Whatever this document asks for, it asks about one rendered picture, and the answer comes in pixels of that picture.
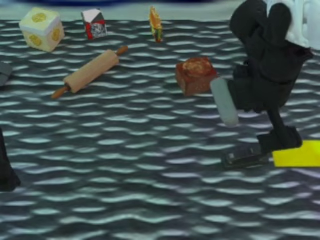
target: water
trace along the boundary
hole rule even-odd
[[[184,97],[175,64],[209,56],[231,78],[244,60],[227,22],[108,21],[86,40],[65,23],[54,53],[26,46],[18,21],[0,22],[2,61],[15,75],[0,94],[0,125],[23,186],[0,194],[0,240],[317,240],[320,170],[223,171],[221,150],[270,130],[266,115],[226,128],[210,93]],[[78,94],[51,94],[105,50],[120,65]],[[306,64],[282,115],[319,139],[320,58]]]

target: brown cube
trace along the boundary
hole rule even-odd
[[[175,79],[185,96],[205,93],[218,77],[208,57],[192,57],[175,67]]]

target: black figure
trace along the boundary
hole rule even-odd
[[[21,181],[8,159],[5,139],[0,128],[0,192],[13,192],[21,185]]]
[[[257,136],[259,147],[239,148],[226,154],[222,163],[229,169],[267,163],[271,152],[302,146],[297,129],[284,124],[280,108],[288,101],[304,63],[313,54],[306,39],[290,32],[292,12],[297,9],[269,1],[267,5],[263,0],[246,0],[231,17],[230,29],[244,45],[247,59],[236,66],[227,86],[237,110],[267,112],[273,130]],[[304,41],[300,44],[294,37]]]

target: white cube with yellow spots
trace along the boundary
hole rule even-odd
[[[26,44],[32,48],[52,52],[65,37],[59,13],[38,7],[19,23]]]

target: rolling pin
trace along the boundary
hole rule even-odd
[[[125,53],[127,50],[128,46],[122,46],[117,52],[112,50],[105,51],[76,72],[67,76],[63,80],[65,84],[64,87],[55,91],[51,98],[60,98],[65,92],[72,92],[74,94],[79,92],[103,73],[117,65],[119,63],[118,56]]]

